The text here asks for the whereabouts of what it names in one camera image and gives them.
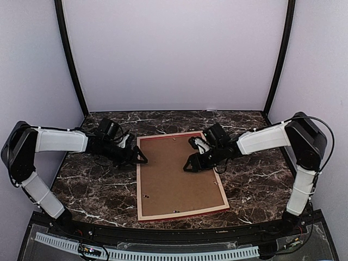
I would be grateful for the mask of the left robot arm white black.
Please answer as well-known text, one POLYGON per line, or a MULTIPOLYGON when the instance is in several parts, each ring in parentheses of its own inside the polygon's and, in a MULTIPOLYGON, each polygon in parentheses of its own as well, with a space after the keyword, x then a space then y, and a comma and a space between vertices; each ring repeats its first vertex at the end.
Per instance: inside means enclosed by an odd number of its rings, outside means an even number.
POLYGON ((87 153, 105 157, 115 166, 146 164, 148 159, 141 149, 132 145, 134 138, 108 119, 102 119, 92 130, 33 126, 19 121, 1 150, 1 160, 12 185, 55 220, 63 236, 72 237, 77 232, 76 224, 70 220, 72 214, 40 177, 37 158, 48 153, 87 153))

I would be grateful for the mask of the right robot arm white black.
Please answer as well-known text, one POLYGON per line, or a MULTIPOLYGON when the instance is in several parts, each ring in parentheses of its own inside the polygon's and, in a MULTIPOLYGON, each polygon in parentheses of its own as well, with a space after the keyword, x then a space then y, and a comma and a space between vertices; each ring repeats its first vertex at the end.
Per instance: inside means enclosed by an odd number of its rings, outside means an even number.
POLYGON ((296 216, 304 211, 314 194, 319 175, 326 166, 324 159, 327 138, 315 124, 319 118, 297 112, 293 117, 268 127, 254 128, 241 134, 229 135, 216 123, 205 129, 202 137, 192 136, 189 144, 197 152, 191 154, 183 170, 200 172, 210 170, 222 162, 255 152, 289 147, 296 159, 296 176, 285 213, 277 230, 289 236, 299 226, 296 216))

